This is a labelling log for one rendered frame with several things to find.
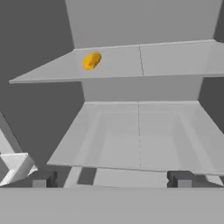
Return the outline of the yellow corn cob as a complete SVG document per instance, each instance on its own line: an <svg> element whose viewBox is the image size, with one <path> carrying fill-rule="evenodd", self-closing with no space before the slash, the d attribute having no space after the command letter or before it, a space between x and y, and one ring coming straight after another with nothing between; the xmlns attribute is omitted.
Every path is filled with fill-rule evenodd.
<svg viewBox="0 0 224 224"><path fill-rule="evenodd" d="M92 70L98 65L101 59L102 55L99 52L91 52L82 60L82 65L86 70Z"/></svg>

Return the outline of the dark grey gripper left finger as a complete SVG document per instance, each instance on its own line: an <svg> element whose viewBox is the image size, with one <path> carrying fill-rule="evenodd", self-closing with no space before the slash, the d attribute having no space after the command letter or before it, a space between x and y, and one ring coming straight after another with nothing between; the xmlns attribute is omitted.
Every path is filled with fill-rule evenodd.
<svg viewBox="0 0 224 224"><path fill-rule="evenodd" d="M38 170L20 181L21 187L49 188L57 187L57 172Z"/></svg>

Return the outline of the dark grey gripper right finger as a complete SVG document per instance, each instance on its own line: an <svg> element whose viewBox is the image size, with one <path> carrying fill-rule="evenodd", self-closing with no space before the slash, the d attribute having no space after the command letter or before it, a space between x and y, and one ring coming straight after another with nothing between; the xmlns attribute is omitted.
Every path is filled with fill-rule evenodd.
<svg viewBox="0 0 224 224"><path fill-rule="evenodd" d="M206 180L204 175L195 175L190 171L168 171L167 178L167 187L215 187L215 184Z"/></svg>

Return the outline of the long glass fridge shelf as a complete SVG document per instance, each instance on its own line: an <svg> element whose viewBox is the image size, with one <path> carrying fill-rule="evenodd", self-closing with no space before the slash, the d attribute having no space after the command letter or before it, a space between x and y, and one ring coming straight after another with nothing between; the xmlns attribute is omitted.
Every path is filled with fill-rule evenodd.
<svg viewBox="0 0 224 224"><path fill-rule="evenodd" d="M82 60L94 52L101 54L101 61L94 69L86 70ZM209 39L80 48L22 74L10 80L10 83L53 83L165 75L224 76L224 43Z"/></svg>

